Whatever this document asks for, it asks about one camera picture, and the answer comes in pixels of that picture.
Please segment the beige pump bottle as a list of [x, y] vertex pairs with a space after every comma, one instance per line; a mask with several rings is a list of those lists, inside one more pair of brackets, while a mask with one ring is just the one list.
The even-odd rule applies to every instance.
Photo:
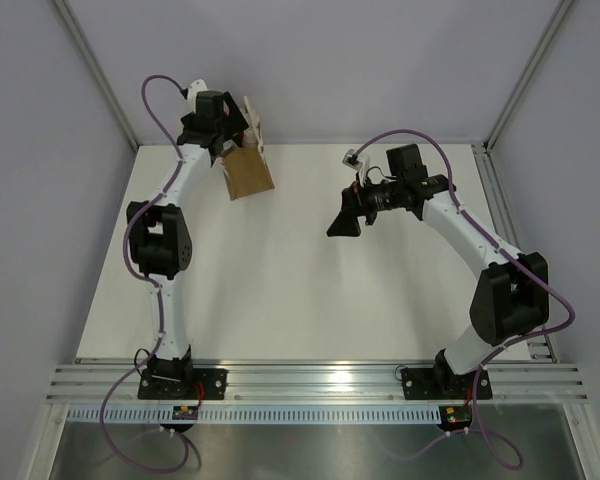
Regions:
[[253, 130], [249, 129], [243, 133], [242, 147], [249, 150], [256, 150], [258, 148], [257, 137]]

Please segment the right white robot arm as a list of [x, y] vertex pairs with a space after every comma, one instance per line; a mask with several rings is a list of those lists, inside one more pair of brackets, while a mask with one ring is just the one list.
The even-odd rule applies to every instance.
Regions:
[[329, 226], [330, 237], [357, 237], [379, 212], [403, 209], [440, 234], [477, 279], [469, 308], [470, 324], [428, 368], [400, 371], [408, 400], [491, 398], [485, 374], [477, 368], [506, 341], [543, 326], [549, 299], [538, 280], [548, 279], [548, 265], [538, 253], [524, 254], [471, 217], [444, 175], [432, 176], [417, 145], [387, 151], [390, 174], [369, 178], [370, 166], [350, 150], [344, 165], [356, 172], [341, 193], [341, 208]]

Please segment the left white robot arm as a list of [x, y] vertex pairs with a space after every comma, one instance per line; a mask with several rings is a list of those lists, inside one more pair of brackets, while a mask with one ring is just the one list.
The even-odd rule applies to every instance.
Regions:
[[228, 92], [191, 89], [186, 98], [194, 109], [181, 118], [175, 165], [154, 198], [132, 201], [126, 210], [123, 258], [132, 275], [148, 283], [155, 342], [138, 367], [141, 399], [201, 401], [205, 385], [214, 383], [211, 370], [194, 368], [186, 333], [183, 279], [193, 243], [183, 203], [193, 181], [235, 145], [248, 123]]

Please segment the burlap watermelon canvas bag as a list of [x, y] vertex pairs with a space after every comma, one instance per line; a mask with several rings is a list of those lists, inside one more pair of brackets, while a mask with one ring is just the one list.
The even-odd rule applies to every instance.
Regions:
[[255, 132], [258, 148], [249, 150], [241, 145], [222, 158], [222, 171], [231, 201], [275, 188], [265, 156], [260, 116], [248, 96], [244, 96], [243, 101], [247, 130]]

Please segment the right side aluminium rail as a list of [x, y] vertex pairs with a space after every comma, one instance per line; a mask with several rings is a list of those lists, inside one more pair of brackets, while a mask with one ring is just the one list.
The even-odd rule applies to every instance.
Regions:
[[[489, 151], [482, 144], [472, 144], [471, 149], [495, 232], [508, 243], [518, 247], [518, 235], [493, 159]], [[526, 344], [529, 348], [532, 362], [557, 362], [555, 349], [544, 327], [536, 329], [534, 336], [527, 339]]]

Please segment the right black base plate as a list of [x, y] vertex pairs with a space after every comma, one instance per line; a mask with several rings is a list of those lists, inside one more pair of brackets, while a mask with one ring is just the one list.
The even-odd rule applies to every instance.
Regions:
[[433, 367], [400, 370], [401, 385], [406, 400], [491, 400], [493, 392], [486, 371], [481, 371], [474, 390], [476, 372], [464, 375], [440, 376]]

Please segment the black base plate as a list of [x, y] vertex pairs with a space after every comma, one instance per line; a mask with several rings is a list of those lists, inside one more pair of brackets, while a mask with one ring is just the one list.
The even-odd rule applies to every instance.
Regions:
[[433, 367], [400, 370], [401, 385], [406, 400], [491, 400], [493, 392], [486, 371], [481, 371], [474, 390], [476, 372], [464, 375], [440, 376]]
[[228, 371], [222, 368], [193, 368], [180, 380], [159, 377], [145, 369], [137, 397], [141, 400], [223, 400]]

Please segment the left aluminium frame post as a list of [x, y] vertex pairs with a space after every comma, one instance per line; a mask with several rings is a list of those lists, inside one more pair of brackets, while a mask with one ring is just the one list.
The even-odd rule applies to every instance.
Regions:
[[96, 90], [107, 106], [117, 127], [131, 150], [136, 153], [140, 147], [138, 137], [131, 126], [111, 84], [98, 61], [89, 40], [68, 1], [50, 0], [49, 5], [57, 16], [70, 43], [86, 68]]

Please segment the aluminium frame post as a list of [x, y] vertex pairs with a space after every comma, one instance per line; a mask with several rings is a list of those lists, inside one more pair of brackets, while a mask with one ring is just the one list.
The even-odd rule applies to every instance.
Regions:
[[553, 44], [566, 26], [569, 17], [578, 4], [579, 1], [577, 0], [560, 0], [556, 3], [549, 20], [544, 26], [539, 39], [517, 78], [513, 89], [500, 110], [495, 123], [489, 130], [483, 143], [483, 148], [486, 152], [491, 153], [505, 133], [516, 111], [521, 106], [535, 77], [541, 70], [543, 63], [548, 58]]
[[117, 127], [131, 150], [136, 153], [140, 147], [138, 137], [131, 126], [111, 84], [98, 61], [89, 40], [68, 1], [50, 0], [49, 5], [57, 16], [70, 43], [86, 68], [96, 90], [107, 106]]

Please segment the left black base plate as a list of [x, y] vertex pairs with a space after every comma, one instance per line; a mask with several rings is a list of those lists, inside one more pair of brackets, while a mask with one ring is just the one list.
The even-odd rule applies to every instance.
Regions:
[[141, 400], [223, 400], [228, 371], [222, 368], [193, 368], [180, 380], [159, 377], [145, 369], [137, 397]]

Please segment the right aluminium frame post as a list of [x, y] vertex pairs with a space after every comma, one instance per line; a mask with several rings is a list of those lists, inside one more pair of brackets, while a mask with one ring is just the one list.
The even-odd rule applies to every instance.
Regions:
[[556, 3], [549, 20], [544, 26], [539, 39], [517, 78], [513, 89], [500, 110], [495, 123], [489, 130], [483, 143], [483, 148], [486, 152], [491, 153], [505, 133], [516, 111], [521, 106], [535, 77], [541, 70], [543, 63], [548, 58], [553, 44], [566, 26], [569, 17], [578, 4], [579, 1], [577, 0], [560, 0]]

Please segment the aluminium mounting rail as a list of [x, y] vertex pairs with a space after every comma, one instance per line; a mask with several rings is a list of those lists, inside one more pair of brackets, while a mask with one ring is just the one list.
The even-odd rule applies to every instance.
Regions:
[[[212, 385], [226, 403], [392, 403], [404, 399], [393, 364], [223, 363], [226, 371]], [[61, 365], [55, 369], [46, 400], [91, 403], [104, 398], [125, 372], [122, 364]], [[488, 367], [494, 403], [585, 403], [587, 389], [578, 369], [568, 364], [505, 363]]]

